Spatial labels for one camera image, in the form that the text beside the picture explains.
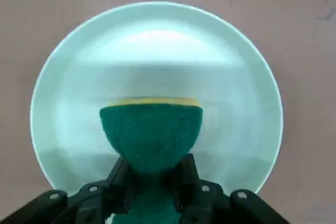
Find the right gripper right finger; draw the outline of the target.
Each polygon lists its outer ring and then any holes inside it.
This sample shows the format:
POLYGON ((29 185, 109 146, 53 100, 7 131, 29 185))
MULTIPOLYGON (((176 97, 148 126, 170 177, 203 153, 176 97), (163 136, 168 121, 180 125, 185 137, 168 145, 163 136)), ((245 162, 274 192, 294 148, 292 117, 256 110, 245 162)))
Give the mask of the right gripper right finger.
POLYGON ((227 196, 219 184, 199 178, 195 159, 187 154, 170 175, 170 188, 180 223, 289 222, 254 192, 239 189, 227 196))

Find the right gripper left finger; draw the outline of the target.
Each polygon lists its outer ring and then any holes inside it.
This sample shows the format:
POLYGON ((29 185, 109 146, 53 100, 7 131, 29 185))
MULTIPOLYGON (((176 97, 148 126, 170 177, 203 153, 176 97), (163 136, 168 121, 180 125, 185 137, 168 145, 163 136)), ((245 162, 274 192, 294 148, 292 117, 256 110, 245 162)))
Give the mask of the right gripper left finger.
POLYGON ((88 183, 72 196, 49 190, 1 223, 105 223, 111 214, 128 213, 136 190, 135 173, 120 157, 106 179, 88 183))

